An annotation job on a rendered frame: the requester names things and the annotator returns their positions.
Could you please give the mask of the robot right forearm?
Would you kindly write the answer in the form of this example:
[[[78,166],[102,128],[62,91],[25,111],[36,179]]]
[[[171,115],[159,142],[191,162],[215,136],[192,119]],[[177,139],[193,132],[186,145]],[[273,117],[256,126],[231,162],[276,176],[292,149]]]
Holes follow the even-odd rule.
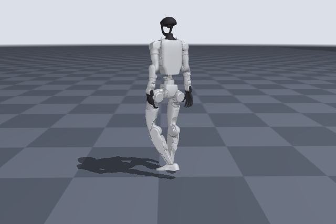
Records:
[[[186,71],[186,72],[183,73],[185,91],[189,91],[189,86],[191,86],[190,75],[191,75],[191,72],[190,72],[190,67],[189,67],[189,71]]]

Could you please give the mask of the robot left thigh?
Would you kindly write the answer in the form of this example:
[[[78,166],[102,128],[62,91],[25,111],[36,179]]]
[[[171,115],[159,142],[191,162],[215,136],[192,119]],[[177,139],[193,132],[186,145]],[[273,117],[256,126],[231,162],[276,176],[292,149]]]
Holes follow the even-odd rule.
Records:
[[[154,104],[156,107],[158,107],[157,109],[153,107],[153,105],[149,104],[148,101],[146,102],[146,108],[145,108],[145,118],[146,118],[146,124],[150,133],[150,130],[152,128],[156,128],[158,129],[160,135],[162,134],[162,129],[159,126],[155,125],[155,121],[157,119],[157,114],[159,111],[159,105],[158,103],[160,103],[163,100],[164,97],[164,90],[163,89],[156,89],[154,90],[154,96],[153,96],[153,100],[154,100]]]

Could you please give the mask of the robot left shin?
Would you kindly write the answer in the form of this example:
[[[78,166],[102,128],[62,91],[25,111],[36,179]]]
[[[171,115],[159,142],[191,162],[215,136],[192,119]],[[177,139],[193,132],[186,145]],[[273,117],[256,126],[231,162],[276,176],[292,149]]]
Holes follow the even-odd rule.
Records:
[[[168,162],[169,164],[172,164],[173,161],[170,157],[170,154],[169,154],[168,147],[167,147],[166,140],[165,140],[164,136],[160,135],[158,129],[156,129],[156,128],[152,128],[150,130],[150,133],[148,133],[148,135],[149,135],[152,143],[154,144],[155,148],[161,154],[161,156],[166,161],[166,163]]]

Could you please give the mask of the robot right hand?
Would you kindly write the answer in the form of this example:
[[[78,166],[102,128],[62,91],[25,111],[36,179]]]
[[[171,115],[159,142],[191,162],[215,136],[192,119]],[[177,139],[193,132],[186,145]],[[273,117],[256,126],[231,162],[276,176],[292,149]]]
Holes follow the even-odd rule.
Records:
[[[185,91],[185,92],[186,92],[186,94],[185,94],[184,100],[186,100],[186,102],[185,102],[184,107],[187,105],[186,106],[186,108],[187,108],[187,107],[190,107],[190,106],[193,105],[193,97],[192,97],[192,94],[191,94],[192,87],[189,86],[189,91]],[[182,102],[184,102],[184,100]],[[189,104],[189,102],[190,102],[190,104]]]

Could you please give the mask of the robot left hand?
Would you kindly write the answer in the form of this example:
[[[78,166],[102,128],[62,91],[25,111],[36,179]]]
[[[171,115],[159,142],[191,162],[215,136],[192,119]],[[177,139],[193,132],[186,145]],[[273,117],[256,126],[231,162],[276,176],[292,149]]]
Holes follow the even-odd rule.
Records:
[[[153,107],[157,109],[158,107],[155,106],[154,100],[153,100],[153,96],[154,96],[153,90],[150,91],[150,95],[146,94],[146,96],[147,96],[148,103],[153,105]]]

